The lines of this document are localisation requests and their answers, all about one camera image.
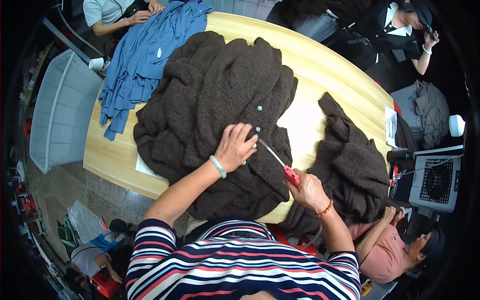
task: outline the tiled floor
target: tiled floor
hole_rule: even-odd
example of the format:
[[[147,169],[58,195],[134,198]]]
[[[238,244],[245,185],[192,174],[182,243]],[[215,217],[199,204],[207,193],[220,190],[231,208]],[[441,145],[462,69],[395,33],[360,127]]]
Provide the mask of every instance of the tiled floor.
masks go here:
[[[57,221],[61,222],[67,208],[78,199],[95,215],[103,215],[107,225],[113,219],[138,225],[153,204],[154,199],[120,187],[87,171],[83,163],[75,162],[53,167],[43,174],[27,157],[28,187],[42,212],[47,240],[64,262],[68,255],[57,234]],[[187,230],[189,215],[185,213],[174,223],[179,236]]]

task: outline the white collar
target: white collar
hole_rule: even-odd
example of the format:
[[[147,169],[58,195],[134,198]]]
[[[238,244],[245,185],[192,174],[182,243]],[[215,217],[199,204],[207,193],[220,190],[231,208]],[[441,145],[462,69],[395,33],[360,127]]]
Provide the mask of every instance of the white collar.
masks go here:
[[[395,15],[396,11],[398,10],[398,4],[395,2],[390,3],[390,7],[387,7],[387,16],[385,17],[385,27],[387,27],[390,22],[393,20],[393,16]],[[397,28],[388,32],[388,35],[395,35],[395,36],[411,36],[412,35],[412,25],[408,24],[407,26],[403,26],[401,28]]]

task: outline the black grate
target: black grate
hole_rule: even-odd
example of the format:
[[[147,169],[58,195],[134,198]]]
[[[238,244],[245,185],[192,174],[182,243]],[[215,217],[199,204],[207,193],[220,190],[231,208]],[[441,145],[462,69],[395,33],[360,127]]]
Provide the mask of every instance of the black grate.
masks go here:
[[[427,158],[425,166],[439,164],[446,159]],[[449,160],[442,165],[425,169],[423,184],[420,192],[420,200],[448,203],[452,183],[453,161]]]

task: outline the pink shirt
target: pink shirt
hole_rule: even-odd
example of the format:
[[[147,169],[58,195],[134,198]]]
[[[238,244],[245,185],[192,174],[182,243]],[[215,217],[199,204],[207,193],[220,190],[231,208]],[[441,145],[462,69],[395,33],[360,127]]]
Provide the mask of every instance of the pink shirt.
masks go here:
[[[353,224],[348,229],[355,240],[358,236],[375,226],[378,221],[369,224]],[[387,283],[403,273],[403,255],[407,246],[398,235],[395,227],[388,224],[382,231],[372,250],[360,265],[360,273],[371,281]]]

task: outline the white t-shirt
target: white t-shirt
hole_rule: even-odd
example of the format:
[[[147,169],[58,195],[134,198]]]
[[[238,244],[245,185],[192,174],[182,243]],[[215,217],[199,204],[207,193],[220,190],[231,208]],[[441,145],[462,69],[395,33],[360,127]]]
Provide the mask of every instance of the white t-shirt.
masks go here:
[[[75,263],[83,274],[93,277],[98,271],[100,271],[100,267],[95,263],[95,258],[100,254],[105,254],[108,257],[108,260],[112,260],[108,253],[103,252],[102,249],[96,247],[92,243],[78,246],[72,251],[70,257],[72,263]]]
[[[84,0],[84,15],[87,26],[91,27],[100,20],[102,20],[103,25],[112,24],[125,13],[125,10],[133,2],[135,0]]]

